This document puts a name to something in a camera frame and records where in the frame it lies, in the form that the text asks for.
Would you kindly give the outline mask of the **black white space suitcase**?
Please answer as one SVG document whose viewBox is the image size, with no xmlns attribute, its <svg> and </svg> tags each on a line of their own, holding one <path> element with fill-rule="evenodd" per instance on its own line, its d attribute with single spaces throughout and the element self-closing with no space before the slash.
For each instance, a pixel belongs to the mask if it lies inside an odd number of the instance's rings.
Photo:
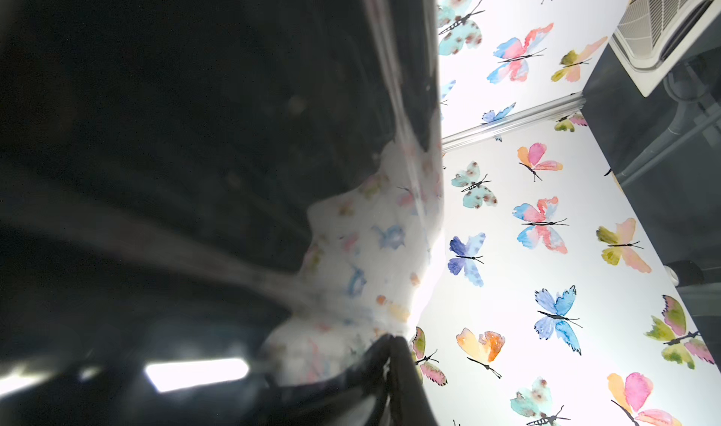
<svg viewBox="0 0 721 426">
<path fill-rule="evenodd" d="M 266 425 L 413 335 L 436 0 L 1 0 L 1 421 Z"/>
</svg>

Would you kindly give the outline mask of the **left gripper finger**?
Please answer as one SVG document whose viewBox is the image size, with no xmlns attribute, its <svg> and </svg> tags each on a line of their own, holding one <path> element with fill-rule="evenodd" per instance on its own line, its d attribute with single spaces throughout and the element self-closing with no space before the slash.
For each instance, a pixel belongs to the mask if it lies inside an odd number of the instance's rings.
<svg viewBox="0 0 721 426">
<path fill-rule="evenodd" d="M 270 389 L 266 425 L 435 425 L 404 338 L 386 334 L 327 381 Z"/>
</svg>

